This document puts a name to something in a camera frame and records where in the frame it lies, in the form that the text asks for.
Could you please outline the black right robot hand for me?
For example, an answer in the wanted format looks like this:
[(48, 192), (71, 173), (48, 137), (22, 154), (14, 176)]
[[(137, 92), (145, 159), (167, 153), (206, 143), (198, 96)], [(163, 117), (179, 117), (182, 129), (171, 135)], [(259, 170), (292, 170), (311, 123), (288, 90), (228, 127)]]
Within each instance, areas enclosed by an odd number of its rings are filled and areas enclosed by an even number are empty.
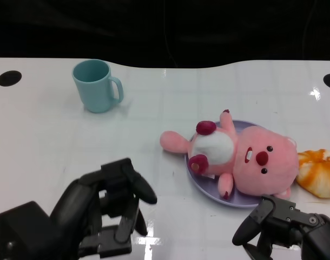
[(273, 245), (301, 249), (301, 259), (330, 259), (330, 218), (305, 213), (296, 203), (263, 195), (233, 236), (251, 259), (271, 259)]

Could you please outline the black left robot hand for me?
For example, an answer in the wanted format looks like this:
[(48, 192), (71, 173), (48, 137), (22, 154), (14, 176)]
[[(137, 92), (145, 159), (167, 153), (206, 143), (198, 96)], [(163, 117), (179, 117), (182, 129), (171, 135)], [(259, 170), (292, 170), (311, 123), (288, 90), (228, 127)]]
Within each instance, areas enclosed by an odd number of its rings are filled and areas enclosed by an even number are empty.
[(50, 215), (63, 234), (60, 258), (131, 253), (133, 232), (148, 234), (140, 200), (154, 205), (157, 196), (129, 158), (102, 165), (72, 181)]

